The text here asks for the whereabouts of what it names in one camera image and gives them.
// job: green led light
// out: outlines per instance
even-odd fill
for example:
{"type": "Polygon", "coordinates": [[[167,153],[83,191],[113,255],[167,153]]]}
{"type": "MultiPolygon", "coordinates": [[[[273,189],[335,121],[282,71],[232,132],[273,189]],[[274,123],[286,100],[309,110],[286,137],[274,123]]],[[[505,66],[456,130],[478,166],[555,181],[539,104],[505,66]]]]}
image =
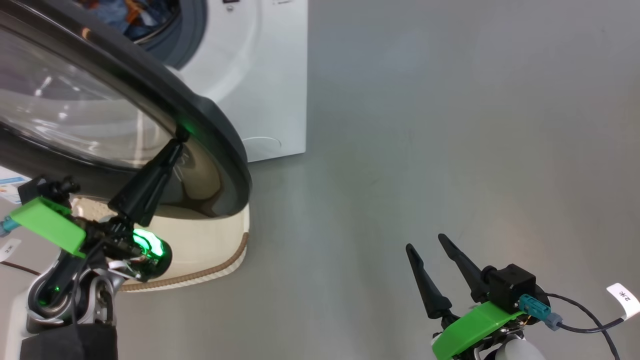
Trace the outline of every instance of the green led light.
{"type": "Polygon", "coordinates": [[[164,255],[162,240],[150,231],[135,229],[133,231],[133,241],[140,245],[142,249],[144,249],[145,253],[151,251],[156,256],[164,255]]]}

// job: blue connector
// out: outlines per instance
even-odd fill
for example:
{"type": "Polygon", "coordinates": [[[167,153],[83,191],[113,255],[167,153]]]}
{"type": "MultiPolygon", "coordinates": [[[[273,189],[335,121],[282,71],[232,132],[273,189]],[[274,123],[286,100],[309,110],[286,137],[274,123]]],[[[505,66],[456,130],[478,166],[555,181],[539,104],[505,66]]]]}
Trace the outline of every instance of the blue connector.
{"type": "Polygon", "coordinates": [[[20,227],[20,224],[13,221],[10,216],[6,216],[4,221],[0,221],[0,238],[9,235],[13,230],[20,227]]]}
{"type": "Polygon", "coordinates": [[[556,313],[551,312],[551,307],[548,307],[543,302],[530,295],[522,295],[520,297],[520,304],[518,305],[520,311],[527,315],[531,315],[536,319],[540,319],[545,322],[545,325],[556,331],[559,329],[558,323],[562,322],[562,317],[556,313]]]}
{"type": "Polygon", "coordinates": [[[527,294],[520,297],[520,305],[518,307],[520,308],[520,311],[525,314],[531,315],[540,320],[546,319],[551,313],[551,307],[548,307],[538,299],[527,294]]]}

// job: washing machine door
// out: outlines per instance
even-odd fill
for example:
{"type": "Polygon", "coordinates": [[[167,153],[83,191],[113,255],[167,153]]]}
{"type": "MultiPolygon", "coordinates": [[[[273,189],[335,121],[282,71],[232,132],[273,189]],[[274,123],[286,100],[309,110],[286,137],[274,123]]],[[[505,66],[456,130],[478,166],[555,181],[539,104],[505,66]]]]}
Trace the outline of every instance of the washing machine door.
{"type": "Polygon", "coordinates": [[[107,201],[174,136],[191,136],[157,214],[229,216],[248,202],[241,139],[220,109],[71,0],[0,1],[0,165],[75,177],[107,201]]]}

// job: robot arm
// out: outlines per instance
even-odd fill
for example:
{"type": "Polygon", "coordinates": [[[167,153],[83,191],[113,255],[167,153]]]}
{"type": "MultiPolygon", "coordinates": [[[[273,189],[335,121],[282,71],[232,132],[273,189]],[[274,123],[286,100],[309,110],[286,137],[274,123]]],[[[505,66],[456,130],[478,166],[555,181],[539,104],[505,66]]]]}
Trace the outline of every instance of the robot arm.
{"type": "MultiPolygon", "coordinates": [[[[487,266],[480,271],[446,235],[440,234],[438,239],[447,256],[463,274],[471,289],[472,299],[479,303],[465,316],[454,315],[450,310],[451,302],[440,293],[424,270],[424,263],[413,245],[406,246],[427,315],[431,319],[441,319],[443,331],[434,334],[431,343],[438,360],[481,360],[482,351],[497,346],[499,348],[486,354],[484,360],[544,360],[542,353],[524,337],[525,326],[538,322],[544,322],[554,331],[565,329],[581,333],[603,332],[614,358],[619,359],[606,330],[630,318],[629,312],[626,317],[602,325],[580,304],[559,295],[545,293],[536,284],[536,277],[523,268],[510,264],[501,270],[487,266]],[[576,329],[564,325],[562,318],[551,312],[548,297],[557,297],[579,306],[594,319],[598,327],[576,329]]],[[[626,289],[620,293],[625,294],[625,301],[635,299],[637,303],[637,299],[626,289]]],[[[627,303],[621,301],[621,304],[628,307],[627,303]]]]}
{"type": "Polygon", "coordinates": [[[96,222],[71,214],[79,186],[41,176],[19,188],[23,205],[0,224],[28,228],[61,248],[57,260],[14,302],[6,359],[117,359],[115,294],[128,279],[162,275],[171,247],[148,226],[186,138],[173,139],[110,202],[117,216],[96,222]],[[21,341],[20,350],[15,345],[21,341]]]}

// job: cable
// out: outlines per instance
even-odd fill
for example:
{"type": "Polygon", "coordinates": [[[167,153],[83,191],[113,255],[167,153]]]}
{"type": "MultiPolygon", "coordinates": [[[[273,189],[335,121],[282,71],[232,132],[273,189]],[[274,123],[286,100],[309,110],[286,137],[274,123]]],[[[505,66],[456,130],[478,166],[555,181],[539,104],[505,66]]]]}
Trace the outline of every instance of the cable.
{"type": "Polygon", "coordinates": [[[611,329],[612,327],[621,324],[623,321],[625,321],[622,318],[617,318],[615,320],[613,320],[612,322],[608,323],[607,325],[604,326],[600,326],[600,327],[596,327],[594,329],[578,329],[577,327],[570,327],[567,326],[563,323],[558,323],[558,327],[560,329],[564,329],[567,331],[571,331],[571,332],[577,332],[579,334],[595,334],[596,332],[602,332],[602,331],[607,331],[609,329],[611,329]]]}
{"type": "Polygon", "coordinates": [[[102,248],[103,243],[104,243],[104,239],[100,239],[100,241],[98,241],[98,243],[95,244],[95,246],[91,250],[89,250],[89,252],[84,257],[82,262],[80,262],[80,265],[78,265],[78,268],[76,270],[74,287],[71,289],[71,323],[73,326],[76,327],[76,332],[78,332],[77,331],[78,319],[76,314],[76,293],[78,291],[78,286],[80,284],[80,276],[82,276],[82,272],[84,270],[84,267],[86,266],[87,261],[89,261],[89,258],[92,257],[98,249],[102,248]]]}
{"type": "Polygon", "coordinates": [[[14,269],[22,270],[24,272],[28,272],[29,274],[33,274],[35,276],[40,276],[40,273],[37,272],[36,270],[32,270],[30,268],[26,268],[26,267],[24,267],[22,265],[10,263],[8,261],[0,261],[0,264],[2,264],[4,266],[9,266],[10,268],[14,268],[14,269]]]}
{"type": "MultiPolygon", "coordinates": [[[[587,314],[588,317],[590,317],[593,322],[596,324],[596,326],[598,327],[602,327],[602,323],[600,322],[600,320],[598,320],[598,318],[586,307],[584,307],[582,304],[580,304],[577,301],[574,301],[572,299],[569,299],[568,297],[564,297],[562,295],[558,295],[558,294],[549,294],[549,293],[545,293],[545,296],[548,297],[554,297],[556,299],[560,299],[563,301],[568,302],[569,304],[576,306],[577,308],[579,308],[580,310],[582,310],[585,314],[587,314]]],[[[613,354],[613,358],[615,360],[620,360],[620,355],[618,354],[618,349],[616,348],[616,345],[613,343],[613,339],[611,339],[611,336],[609,335],[609,333],[606,330],[602,331],[602,335],[604,335],[604,338],[607,340],[607,344],[609,344],[609,348],[611,349],[611,353],[613,354]]]]}

